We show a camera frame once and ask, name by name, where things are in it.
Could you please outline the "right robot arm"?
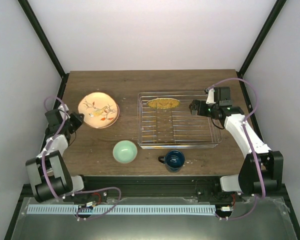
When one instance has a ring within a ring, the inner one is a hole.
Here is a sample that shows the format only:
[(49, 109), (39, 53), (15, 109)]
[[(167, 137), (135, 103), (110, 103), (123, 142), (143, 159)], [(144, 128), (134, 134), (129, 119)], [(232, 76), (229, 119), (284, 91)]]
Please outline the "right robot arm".
[(218, 120), (221, 127), (232, 135), (244, 157), (238, 174), (222, 176), (220, 184), (212, 188), (215, 200), (226, 200), (230, 192), (265, 198), (267, 192), (281, 188), (283, 155), (280, 151), (271, 150), (258, 137), (240, 107), (195, 99), (190, 103), (189, 110), (192, 115)]

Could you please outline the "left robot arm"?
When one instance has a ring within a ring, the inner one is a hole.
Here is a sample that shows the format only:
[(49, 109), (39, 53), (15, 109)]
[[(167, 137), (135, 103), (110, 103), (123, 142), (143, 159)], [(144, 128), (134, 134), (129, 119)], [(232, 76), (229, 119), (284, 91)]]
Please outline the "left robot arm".
[(84, 184), (81, 175), (70, 175), (63, 159), (71, 134), (75, 134), (83, 124), (84, 115), (75, 112), (65, 114), (61, 110), (46, 112), (45, 116), (48, 121), (45, 146), (36, 157), (25, 163), (34, 198), (42, 203), (74, 194), (79, 201), (87, 202), (92, 196), (92, 189)]

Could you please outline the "pink plate with bird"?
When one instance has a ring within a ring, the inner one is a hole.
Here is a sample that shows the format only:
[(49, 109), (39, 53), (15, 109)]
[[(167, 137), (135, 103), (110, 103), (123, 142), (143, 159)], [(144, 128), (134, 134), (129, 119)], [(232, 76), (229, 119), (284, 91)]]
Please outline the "pink plate with bird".
[(118, 104), (104, 92), (92, 92), (86, 95), (77, 109), (84, 115), (85, 124), (95, 129), (104, 129), (113, 125), (120, 115)]

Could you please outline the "woven bamboo-pattern plate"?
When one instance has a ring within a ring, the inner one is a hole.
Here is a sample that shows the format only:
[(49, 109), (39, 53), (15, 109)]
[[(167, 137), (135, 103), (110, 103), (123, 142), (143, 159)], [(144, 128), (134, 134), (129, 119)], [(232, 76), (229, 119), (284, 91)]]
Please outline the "woven bamboo-pattern plate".
[(153, 109), (174, 109), (180, 105), (180, 101), (175, 98), (155, 98), (146, 103)]

